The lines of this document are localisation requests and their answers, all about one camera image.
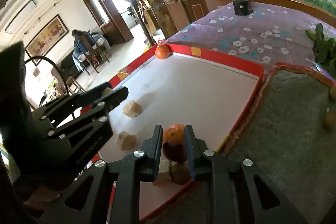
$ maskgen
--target blue jacket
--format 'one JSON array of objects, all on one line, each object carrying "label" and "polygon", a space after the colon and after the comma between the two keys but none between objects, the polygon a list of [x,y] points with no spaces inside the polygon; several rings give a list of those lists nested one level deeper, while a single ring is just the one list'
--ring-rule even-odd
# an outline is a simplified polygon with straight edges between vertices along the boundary
[{"label": "blue jacket", "polygon": [[[79,37],[83,34],[79,33],[75,35],[75,40],[73,42],[73,46],[75,48],[75,53],[81,54],[82,52],[86,53],[88,52],[87,48],[84,46],[84,43],[79,39]],[[92,39],[91,35],[89,35],[87,32],[85,32],[86,39],[90,43],[90,45],[93,47],[96,42],[95,40]]]}]

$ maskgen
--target gray mat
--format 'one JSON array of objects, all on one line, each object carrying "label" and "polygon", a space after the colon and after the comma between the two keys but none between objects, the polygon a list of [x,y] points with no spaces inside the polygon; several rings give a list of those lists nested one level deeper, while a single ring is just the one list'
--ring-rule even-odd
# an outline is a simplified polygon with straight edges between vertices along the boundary
[{"label": "gray mat", "polygon": [[[322,124],[327,107],[335,108],[329,88],[309,75],[280,71],[228,155],[258,164],[310,224],[319,223],[336,200],[336,135]],[[200,187],[154,223],[206,223],[205,213]]]}]

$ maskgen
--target framed painting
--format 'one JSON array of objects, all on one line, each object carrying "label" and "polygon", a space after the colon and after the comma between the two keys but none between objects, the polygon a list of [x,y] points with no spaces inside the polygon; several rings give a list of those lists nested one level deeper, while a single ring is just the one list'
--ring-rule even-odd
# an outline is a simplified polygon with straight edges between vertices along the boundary
[{"label": "framed painting", "polygon": [[[59,15],[50,20],[38,33],[33,40],[26,46],[26,52],[29,57],[42,55],[45,56],[58,41],[64,37],[69,30],[64,25]],[[42,60],[33,60],[37,66]]]}]

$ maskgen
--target white bucket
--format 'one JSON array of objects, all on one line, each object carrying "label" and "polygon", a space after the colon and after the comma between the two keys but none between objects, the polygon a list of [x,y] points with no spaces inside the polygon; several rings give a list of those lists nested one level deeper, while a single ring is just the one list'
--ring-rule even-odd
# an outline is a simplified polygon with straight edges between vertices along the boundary
[{"label": "white bucket", "polygon": [[162,33],[161,29],[156,30],[153,34],[152,34],[153,39],[158,43],[160,40],[164,40],[165,36]]}]

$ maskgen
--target metal pin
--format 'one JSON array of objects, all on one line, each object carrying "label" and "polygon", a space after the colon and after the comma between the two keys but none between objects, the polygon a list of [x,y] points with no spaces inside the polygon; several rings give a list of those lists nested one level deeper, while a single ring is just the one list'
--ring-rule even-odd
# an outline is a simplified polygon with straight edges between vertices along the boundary
[{"label": "metal pin", "polygon": [[208,149],[204,151],[204,154],[208,157],[211,157],[215,154],[215,152],[213,150]]},{"label": "metal pin", "polygon": [[253,162],[249,159],[243,160],[243,164],[246,166],[252,166]]},{"label": "metal pin", "polygon": [[95,162],[95,166],[96,167],[103,167],[105,165],[105,161],[104,160],[97,160],[96,162]]},{"label": "metal pin", "polygon": [[99,118],[99,122],[106,122],[107,121],[107,117],[106,116],[102,116]]},{"label": "metal pin", "polygon": [[133,154],[136,157],[142,157],[144,155],[144,152],[142,150],[136,150]]}]

